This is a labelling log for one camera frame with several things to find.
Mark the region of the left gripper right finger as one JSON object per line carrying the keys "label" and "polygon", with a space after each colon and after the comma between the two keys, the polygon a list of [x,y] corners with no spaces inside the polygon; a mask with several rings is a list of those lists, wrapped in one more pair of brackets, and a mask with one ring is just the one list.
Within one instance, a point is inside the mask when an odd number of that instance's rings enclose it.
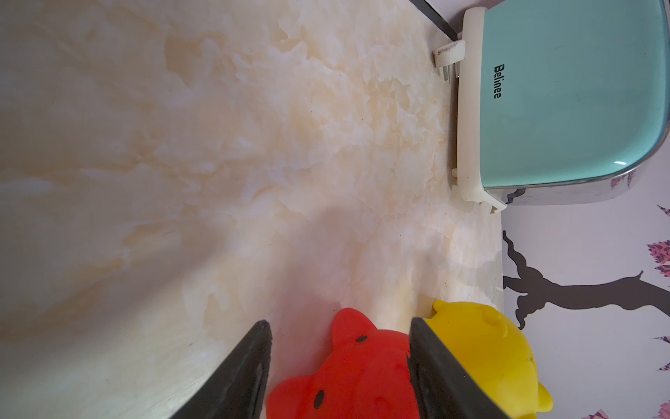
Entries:
{"label": "left gripper right finger", "polygon": [[420,418],[508,418],[424,319],[412,319],[409,348],[408,370]]}

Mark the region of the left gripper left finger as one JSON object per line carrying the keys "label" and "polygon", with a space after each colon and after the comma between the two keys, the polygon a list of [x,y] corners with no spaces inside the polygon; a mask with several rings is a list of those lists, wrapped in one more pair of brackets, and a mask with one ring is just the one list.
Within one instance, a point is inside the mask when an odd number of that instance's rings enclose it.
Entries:
{"label": "left gripper left finger", "polygon": [[258,321],[174,418],[258,419],[270,373],[272,333]]}

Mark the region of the yellow piggy bank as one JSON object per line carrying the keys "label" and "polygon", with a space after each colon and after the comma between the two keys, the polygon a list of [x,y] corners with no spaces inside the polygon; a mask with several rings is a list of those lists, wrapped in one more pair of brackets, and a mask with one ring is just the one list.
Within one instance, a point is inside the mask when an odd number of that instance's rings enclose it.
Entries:
{"label": "yellow piggy bank", "polygon": [[537,363],[519,328],[491,306],[436,300],[429,327],[483,392],[511,418],[553,410]]}

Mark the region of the red piggy bank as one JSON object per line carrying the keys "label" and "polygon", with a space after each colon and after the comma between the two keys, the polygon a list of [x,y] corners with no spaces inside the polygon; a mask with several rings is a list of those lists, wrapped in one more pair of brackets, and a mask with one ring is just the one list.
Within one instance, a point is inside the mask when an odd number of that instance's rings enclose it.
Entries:
{"label": "red piggy bank", "polygon": [[268,418],[418,418],[408,371],[409,337],[345,308],[331,329],[333,352],[313,375],[281,382]]}

